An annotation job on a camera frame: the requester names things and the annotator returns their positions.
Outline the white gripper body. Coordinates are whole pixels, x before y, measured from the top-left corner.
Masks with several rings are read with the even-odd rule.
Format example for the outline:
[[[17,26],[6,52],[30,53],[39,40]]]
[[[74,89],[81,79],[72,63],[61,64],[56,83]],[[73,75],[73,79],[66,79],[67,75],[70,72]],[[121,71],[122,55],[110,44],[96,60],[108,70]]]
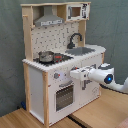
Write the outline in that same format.
[[[82,67],[76,70],[72,70],[70,72],[70,76],[72,78],[78,79],[80,81],[84,81],[88,79],[88,73],[90,71],[89,67]]]

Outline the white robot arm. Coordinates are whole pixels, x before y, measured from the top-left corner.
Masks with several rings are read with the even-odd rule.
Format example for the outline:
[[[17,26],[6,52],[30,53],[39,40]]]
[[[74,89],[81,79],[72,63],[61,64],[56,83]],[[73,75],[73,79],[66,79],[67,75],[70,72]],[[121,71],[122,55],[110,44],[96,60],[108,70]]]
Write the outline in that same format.
[[[80,81],[90,80],[95,81],[111,90],[128,94],[128,78],[123,85],[117,84],[114,80],[114,69],[110,68],[109,64],[101,64],[99,68],[94,66],[86,66],[70,72],[72,78]]]

